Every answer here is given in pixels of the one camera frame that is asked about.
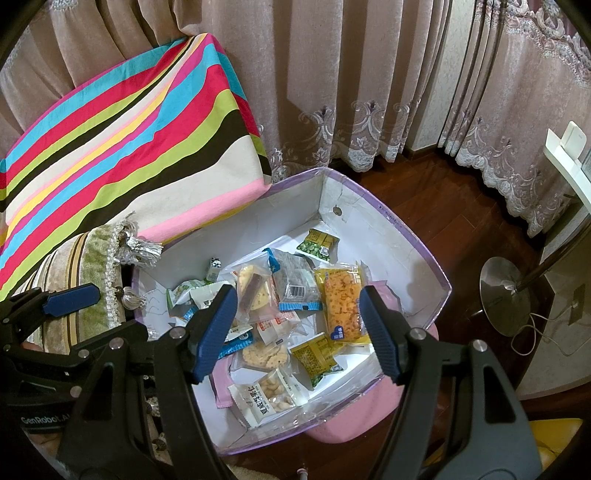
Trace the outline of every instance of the wall socket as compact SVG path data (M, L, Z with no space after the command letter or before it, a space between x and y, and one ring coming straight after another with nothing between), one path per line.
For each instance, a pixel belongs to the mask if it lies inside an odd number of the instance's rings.
M573 292L573 303L570 309L569 325L578 322L583 317L585 306L585 284L579 285Z

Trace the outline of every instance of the striped fabric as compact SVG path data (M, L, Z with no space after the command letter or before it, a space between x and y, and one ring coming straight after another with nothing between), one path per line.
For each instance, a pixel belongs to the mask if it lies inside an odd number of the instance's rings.
M211 34L155 48L51 107L0 163L0 300L64 241L134 212L167 242L267 191L235 72Z

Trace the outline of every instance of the pink stool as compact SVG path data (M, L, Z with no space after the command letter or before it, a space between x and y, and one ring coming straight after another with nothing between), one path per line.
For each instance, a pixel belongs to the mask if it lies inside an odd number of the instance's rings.
M439 340L435 325L427 331ZM389 377L384 377L359 400L306 434L323 443L348 442L390 415L398 407L403 390L404 387L394 385Z

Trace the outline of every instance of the curtain fold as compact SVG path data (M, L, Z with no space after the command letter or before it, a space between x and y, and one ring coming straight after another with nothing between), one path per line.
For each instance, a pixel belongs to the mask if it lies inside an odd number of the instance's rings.
M274 180L404 148L450 0L49 0L0 71L0 155L55 101L184 35L213 33L242 83Z
M529 236L569 203L543 146L549 128L562 135L571 120L591 140L591 55L554 0L478 0L439 147L482 170Z

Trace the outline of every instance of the wall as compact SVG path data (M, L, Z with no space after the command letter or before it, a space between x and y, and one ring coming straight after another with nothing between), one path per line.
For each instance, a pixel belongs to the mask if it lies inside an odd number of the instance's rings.
M439 55L408 133L406 146L410 150L437 144L456 91L474 15L474 0L451 2Z
M543 258L559 246L586 215L586 209L570 209L549 235ZM564 313L556 322L548 323L544 334L558 342L566 353L573 352L591 337L591 235L558 262L546 278L556 293L550 318ZM583 318L569 326L573 292L585 284ZM591 340L572 356L564 356L558 347L542 339L530 367L517 388L521 399L542 397L568 390L591 381Z

